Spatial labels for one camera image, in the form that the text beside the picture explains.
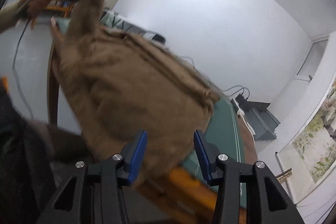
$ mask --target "black cable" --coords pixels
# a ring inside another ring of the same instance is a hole
[[[224,91],[232,90],[233,88],[236,88],[236,87],[241,87],[241,88],[243,88],[242,85],[235,85],[235,86],[233,86],[233,87],[231,87],[231,88],[228,88],[227,90],[222,90],[222,91],[224,92]]]
[[[322,206],[318,207],[315,211],[311,212],[310,214],[308,214],[308,215],[306,215],[306,216],[304,216],[304,217],[302,217],[302,218],[306,218],[306,217],[312,215],[313,213],[317,212],[317,211],[318,211],[319,209],[321,209],[323,206],[327,205],[327,204],[328,204],[334,197],[335,197],[335,195],[332,196],[332,198],[329,199],[329,200],[328,200],[326,203],[324,203]]]
[[[228,97],[235,95],[237,92],[243,90],[242,94],[244,93],[244,87],[240,88],[239,90],[235,91],[233,94],[227,95]]]
[[[26,26],[23,29],[23,32],[21,34],[21,37],[19,38],[19,41],[17,42],[16,49],[15,49],[15,55],[14,55],[14,59],[13,59],[13,64],[12,64],[12,72],[13,72],[13,75],[14,75],[14,78],[15,78],[17,91],[19,92],[19,95],[20,95],[23,103],[25,104],[25,107],[28,109],[30,118],[33,119],[34,118],[33,110],[30,107],[28,101],[26,100],[25,95],[23,94],[23,91],[22,91],[21,85],[20,85],[19,75],[18,75],[18,73],[16,71],[16,68],[15,68],[16,56],[17,56],[17,53],[19,51],[19,45],[20,45],[21,39],[23,37],[23,34],[25,33],[25,31],[27,29],[27,26],[28,26],[29,22],[30,22],[30,20],[27,21]]]
[[[335,197],[336,195],[333,195],[324,205],[326,205],[326,204],[328,204],[334,197]],[[306,205],[301,205],[301,206],[296,206],[297,208],[301,208],[301,207],[306,207],[306,206],[310,206],[310,205],[313,205],[313,204],[315,204],[316,203],[316,201],[315,202],[312,202],[312,203],[309,203],[309,204],[306,204]]]
[[[249,99],[249,97],[250,97],[250,90],[247,88],[247,87],[244,87],[244,89],[247,89],[247,91],[249,92],[249,95],[247,96],[247,98],[245,99],[245,100],[247,100],[247,99]]]
[[[334,205],[336,204],[336,202],[334,202],[329,208],[328,208],[328,210],[315,222],[315,224],[317,224],[320,220],[321,220],[321,218],[323,218],[325,215],[326,215],[326,213],[328,213],[328,211],[330,210],[330,208],[331,207],[333,207]]]

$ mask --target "orange object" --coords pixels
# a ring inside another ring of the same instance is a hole
[[[64,13],[64,18],[70,17],[70,13],[72,12],[72,9],[74,8],[75,3],[70,2],[68,5],[63,6],[65,0],[53,0],[52,4],[49,4],[47,7],[44,8],[44,10],[51,10],[51,11],[60,11]],[[32,19],[31,21],[31,29],[34,29],[34,26],[36,24],[37,17]]]
[[[1,77],[0,81],[1,81],[2,85],[4,86],[6,92],[8,92],[8,79],[7,79],[7,77],[6,76]]]

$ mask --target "dark clothing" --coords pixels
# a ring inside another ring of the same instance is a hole
[[[48,135],[51,149],[42,135]],[[49,150],[56,156],[53,160],[88,155],[81,136],[25,121],[0,84],[1,224],[33,224],[38,219],[56,190]]]

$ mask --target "person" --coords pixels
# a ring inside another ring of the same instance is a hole
[[[0,33],[14,27],[19,0],[0,10]],[[35,18],[51,0],[31,0],[26,17]],[[89,155],[79,135],[39,121],[27,121],[12,106],[0,83],[0,223],[33,224],[56,190],[50,163]]]
[[[19,0],[15,3],[7,5],[0,10],[0,33],[5,30],[14,27],[19,21],[19,17],[16,17],[16,11],[18,8],[24,4],[27,0]],[[26,16],[29,18],[37,17],[41,11],[51,2],[52,0],[32,0],[28,3],[28,8],[26,11]]]

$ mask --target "brown cloth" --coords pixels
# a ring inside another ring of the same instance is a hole
[[[179,164],[193,133],[208,126],[219,95],[169,52],[140,35],[98,26],[102,0],[80,0],[64,41],[58,78],[88,147],[105,159],[140,129],[148,134],[141,182]]]

